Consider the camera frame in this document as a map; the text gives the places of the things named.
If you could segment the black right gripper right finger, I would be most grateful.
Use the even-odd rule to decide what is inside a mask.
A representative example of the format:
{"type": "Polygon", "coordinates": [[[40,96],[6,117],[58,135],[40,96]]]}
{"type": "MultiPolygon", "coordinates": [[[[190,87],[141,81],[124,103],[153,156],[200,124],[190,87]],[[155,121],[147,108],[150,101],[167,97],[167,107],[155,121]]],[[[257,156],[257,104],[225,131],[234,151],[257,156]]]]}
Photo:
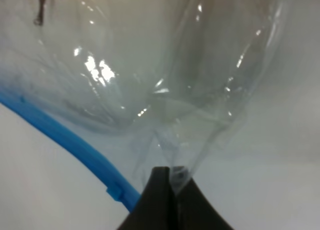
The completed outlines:
{"type": "Polygon", "coordinates": [[[233,229],[212,207],[186,167],[172,168],[172,190],[179,229],[233,229]]]}

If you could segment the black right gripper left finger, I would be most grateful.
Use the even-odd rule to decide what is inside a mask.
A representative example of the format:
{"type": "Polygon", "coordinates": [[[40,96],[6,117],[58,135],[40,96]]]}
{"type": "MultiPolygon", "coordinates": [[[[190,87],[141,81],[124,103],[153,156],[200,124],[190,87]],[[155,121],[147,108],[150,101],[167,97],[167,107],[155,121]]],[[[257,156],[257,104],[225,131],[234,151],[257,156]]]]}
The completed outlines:
{"type": "Polygon", "coordinates": [[[169,171],[168,167],[152,169],[138,203],[118,229],[175,229],[175,195],[170,186],[169,171]]]}

